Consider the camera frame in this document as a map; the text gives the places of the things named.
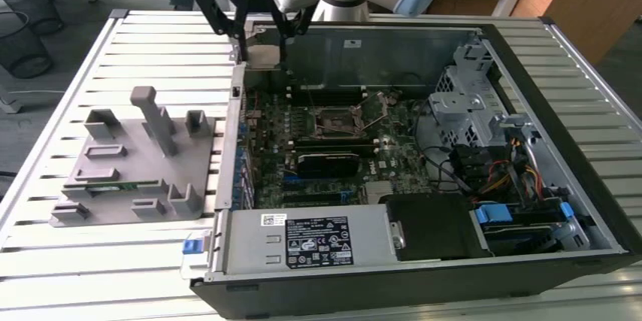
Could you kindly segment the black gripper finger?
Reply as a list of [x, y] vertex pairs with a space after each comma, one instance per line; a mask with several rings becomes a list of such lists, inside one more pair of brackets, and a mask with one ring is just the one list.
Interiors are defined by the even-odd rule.
[[296, 16], [289, 20], [287, 15], [280, 12], [276, 7], [275, 0], [271, 0], [269, 11], [272, 21], [276, 24], [276, 29], [280, 34], [279, 40], [279, 66], [281, 70], [287, 70], [287, 41], [292, 40], [296, 35], [304, 35], [312, 22], [312, 16], [316, 10], [316, 5], [300, 9]]
[[248, 15], [249, 0], [229, 0], [235, 5], [235, 16], [229, 19], [216, 0], [195, 0], [208, 24], [217, 35], [227, 35], [236, 45], [236, 60], [248, 60], [248, 47], [244, 24]]

